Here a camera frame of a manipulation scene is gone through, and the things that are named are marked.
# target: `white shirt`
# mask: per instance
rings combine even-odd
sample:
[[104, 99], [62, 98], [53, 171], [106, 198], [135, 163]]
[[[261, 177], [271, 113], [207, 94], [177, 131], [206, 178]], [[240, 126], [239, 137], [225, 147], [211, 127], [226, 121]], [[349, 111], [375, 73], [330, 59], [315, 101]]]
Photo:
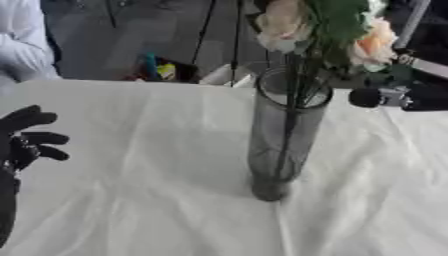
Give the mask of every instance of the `white shirt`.
[[0, 0], [0, 70], [22, 82], [58, 78], [40, 0]]

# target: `tripod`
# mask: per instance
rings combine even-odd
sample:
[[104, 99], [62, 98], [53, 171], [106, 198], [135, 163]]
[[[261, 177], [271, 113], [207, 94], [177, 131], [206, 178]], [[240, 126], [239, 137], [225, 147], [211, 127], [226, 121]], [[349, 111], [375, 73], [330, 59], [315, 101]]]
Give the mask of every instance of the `tripod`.
[[[235, 74], [236, 74], [236, 69], [238, 68], [238, 52], [239, 52], [240, 31], [241, 31], [241, 16], [243, 13], [243, 5], [244, 5], [243, 0], [235, 0], [235, 1], [237, 1], [236, 3], [237, 3], [237, 9], [238, 9], [238, 11], [237, 11], [238, 17], [236, 20], [235, 41], [234, 41], [234, 45], [233, 45], [233, 58], [232, 58], [232, 62], [231, 62], [231, 68], [232, 68], [231, 86], [232, 87], [235, 84]], [[202, 29], [199, 32], [199, 40], [196, 45], [196, 50], [193, 55], [193, 60], [191, 61], [192, 64], [196, 63], [196, 60], [199, 55], [199, 51], [202, 47], [202, 43], [204, 42], [205, 35], [207, 34], [207, 30], [210, 25], [210, 20], [212, 18], [213, 12], [215, 11], [215, 7], [216, 7], [216, 0], [211, 0], [210, 6], [209, 6], [209, 9], [207, 12], [207, 17], [205, 18], [204, 25], [202, 26]]]

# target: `flower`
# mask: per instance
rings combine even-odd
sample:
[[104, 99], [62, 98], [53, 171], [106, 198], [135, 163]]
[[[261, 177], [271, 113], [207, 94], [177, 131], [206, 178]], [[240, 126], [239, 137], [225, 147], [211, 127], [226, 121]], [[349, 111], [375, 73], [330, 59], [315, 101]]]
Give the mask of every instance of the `flower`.
[[378, 72], [396, 58], [392, 46], [397, 39], [390, 23], [384, 18], [376, 18], [369, 33], [349, 49], [351, 62], [355, 66], [363, 65], [370, 72]]
[[369, 14], [376, 17], [386, 8], [387, 4], [383, 0], [369, 0]]
[[292, 52], [296, 42], [306, 41], [311, 28], [306, 24], [306, 6], [303, 0], [275, 0], [266, 13], [257, 19], [262, 32], [259, 42], [268, 50]]

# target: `robotic hand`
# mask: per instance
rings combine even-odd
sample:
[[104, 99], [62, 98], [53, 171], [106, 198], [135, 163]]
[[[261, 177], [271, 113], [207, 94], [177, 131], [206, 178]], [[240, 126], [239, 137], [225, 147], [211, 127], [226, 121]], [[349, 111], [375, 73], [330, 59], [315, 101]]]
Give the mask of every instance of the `robotic hand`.
[[36, 125], [51, 124], [54, 113], [44, 113], [39, 106], [31, 106], [0, 119], [0, 248], [10, 236], [16, 216], [16, 195], [20, 180], [17, 172], [40, 157], [58, 161], [69, 158], [66, 153], [44, 144], [64, 145], [69, 138], [49, 132], [23, 132]]

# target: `gray floor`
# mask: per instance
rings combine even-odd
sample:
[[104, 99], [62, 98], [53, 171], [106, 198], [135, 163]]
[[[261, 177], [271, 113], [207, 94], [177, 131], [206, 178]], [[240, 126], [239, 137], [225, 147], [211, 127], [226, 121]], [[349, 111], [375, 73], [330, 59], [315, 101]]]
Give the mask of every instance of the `gray floor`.
[[[120, 80], [130, 73], [139, 54], [189, 63], [209, 0], [169, 0], [169, 9], [155, 7], [158, 0], [134, 0], [118, 12], [112, 28], [104, 0], [85, 0], [79, 9], [64, 0], [43, 3], [50, 30], [63, 50], [60, 63], [66, 78]], [[217, 1], [217, 7], [198, 59], [202, 75], [230, 63], [236, 20], [236, 1]], [[239, 60], [250, 64], [265, 60], [264, 49], [243, 24]]]

